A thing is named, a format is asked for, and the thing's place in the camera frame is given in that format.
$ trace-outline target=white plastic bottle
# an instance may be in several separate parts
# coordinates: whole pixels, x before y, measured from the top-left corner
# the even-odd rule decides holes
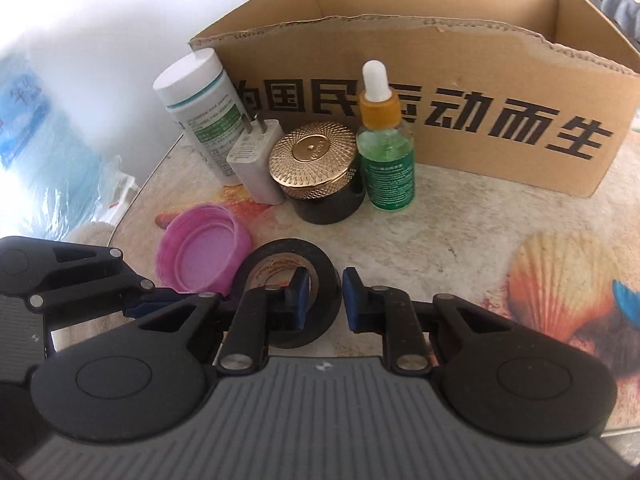
[[[179,59],[154,90],[220,182],[240,184],[226,156],[244,132],[246,111],[216,52],[203,48]]]

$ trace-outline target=seashell print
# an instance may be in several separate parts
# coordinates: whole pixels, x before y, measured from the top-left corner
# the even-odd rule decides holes
[[[535,234],[511,261],[509,308],[518,322],[567,341],[613,310],[618,276],[611,251],[587,233]]]

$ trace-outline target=white phone charger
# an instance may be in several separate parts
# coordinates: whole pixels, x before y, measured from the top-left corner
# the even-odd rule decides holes
[[[271,149],[283,134],[276,119],[258,119],[251,123],[247,120],[244,132],[226,156],[226,161],[258,204],[277,205],[285,200],[282,189],[269,173]]]

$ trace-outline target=cardboard box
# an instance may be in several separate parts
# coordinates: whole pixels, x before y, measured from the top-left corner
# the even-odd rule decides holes
[[[640,56],[587,0],[251,0],[191,46],[285,130],[357,128],[362,65],[382,60],[418,162],[576,196],[640,102]]]

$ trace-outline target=black electrical tape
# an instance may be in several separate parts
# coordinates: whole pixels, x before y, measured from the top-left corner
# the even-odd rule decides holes
[[[340,310],[340,277],[334,264],[318,247],[297,238],[274,240],[258,247],[242,262],[231,285],[231,296],[263,285],[287,285],[296,267],[309,270],[309,308],[300,332],[272,332],[269,343],[277,348],[297,348],[318,339]]]

